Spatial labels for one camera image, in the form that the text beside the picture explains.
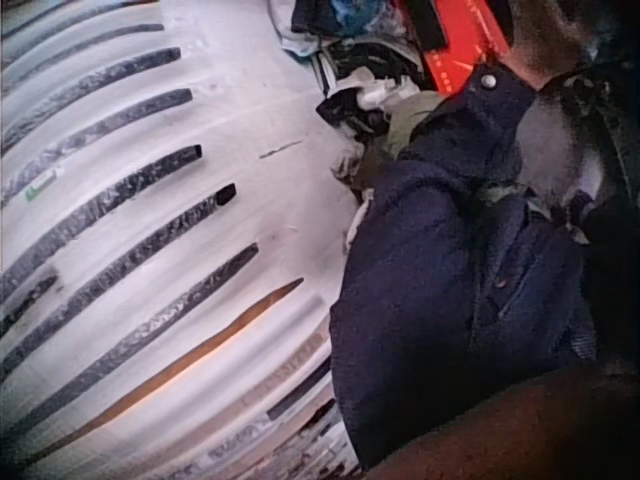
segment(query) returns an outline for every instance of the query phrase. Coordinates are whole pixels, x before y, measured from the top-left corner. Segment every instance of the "snap button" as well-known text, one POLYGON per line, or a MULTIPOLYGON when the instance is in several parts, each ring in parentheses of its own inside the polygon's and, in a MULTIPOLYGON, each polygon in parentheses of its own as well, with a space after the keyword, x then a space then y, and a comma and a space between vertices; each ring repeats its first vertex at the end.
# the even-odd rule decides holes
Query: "snap button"
POLYGON ((494 88, 496 88, 496 85, 498 84, 498 80, 496 80, 496 77, 494 77, 493 75, 484 75, 480 79, 480 83, 484 88, 488 90, 493 90, 494 88))

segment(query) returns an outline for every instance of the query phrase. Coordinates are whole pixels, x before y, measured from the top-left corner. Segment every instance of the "blue fabric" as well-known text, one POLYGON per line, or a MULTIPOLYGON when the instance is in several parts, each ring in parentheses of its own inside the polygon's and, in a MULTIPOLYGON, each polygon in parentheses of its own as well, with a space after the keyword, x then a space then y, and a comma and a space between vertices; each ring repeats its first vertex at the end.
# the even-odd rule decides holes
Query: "blue fabric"
POLYGON ((331 0, 343 36, 364 33, 365 27, 378 15, 385 0, 331 0))
POLYGON ((330 324, 336 399, 365 469, 579 360, 572 332, 590 321, 579 247, 520 195, 470 208, 478 186, 517 176, 508 153, 534 96, 506 68, 477 67, 376 186, 330 324), (486 74, 496 88, 481 86, 486 74))

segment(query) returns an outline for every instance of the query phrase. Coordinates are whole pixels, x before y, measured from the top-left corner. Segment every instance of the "dark blue fabric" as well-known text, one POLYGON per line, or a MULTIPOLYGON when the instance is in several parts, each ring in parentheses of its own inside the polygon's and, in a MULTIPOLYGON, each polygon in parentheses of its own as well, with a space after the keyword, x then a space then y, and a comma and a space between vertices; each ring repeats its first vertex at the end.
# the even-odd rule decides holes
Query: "dark blue fabric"
POLYGON ((470 208, 478 186, 517 176, 508 152, 534 96, 506 68, 477 67, 376 185, 330 324, 336 398, 365 469, 578 358, 578 246, 522 196, 470 208))

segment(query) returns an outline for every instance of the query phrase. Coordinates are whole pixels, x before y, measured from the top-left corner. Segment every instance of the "red object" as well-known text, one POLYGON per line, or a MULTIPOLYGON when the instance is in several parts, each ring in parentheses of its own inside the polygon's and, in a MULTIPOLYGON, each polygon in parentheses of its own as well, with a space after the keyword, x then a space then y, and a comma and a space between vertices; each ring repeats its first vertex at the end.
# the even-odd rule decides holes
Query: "red object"
POLYGON ((485 0, 435 0, 434 5, 448 47, 424 52, 424 58, 438 91, 450 95, 464 86, 487 53, 503 54, 509 46, 485 0))

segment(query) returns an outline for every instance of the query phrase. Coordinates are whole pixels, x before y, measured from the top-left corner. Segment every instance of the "navy blue jacket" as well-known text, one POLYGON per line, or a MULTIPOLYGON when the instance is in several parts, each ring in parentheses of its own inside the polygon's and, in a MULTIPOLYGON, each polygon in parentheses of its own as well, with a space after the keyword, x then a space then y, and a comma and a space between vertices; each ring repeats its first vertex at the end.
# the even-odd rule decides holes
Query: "navy blue jacket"
POLYGON ((534 97, 505 67, 477 67, 376 185, 330 324, 336 399, 365 469, 593 341, 568 234, 521 195, 469 207, 480 185, 516 178, 509 152, 534 97))

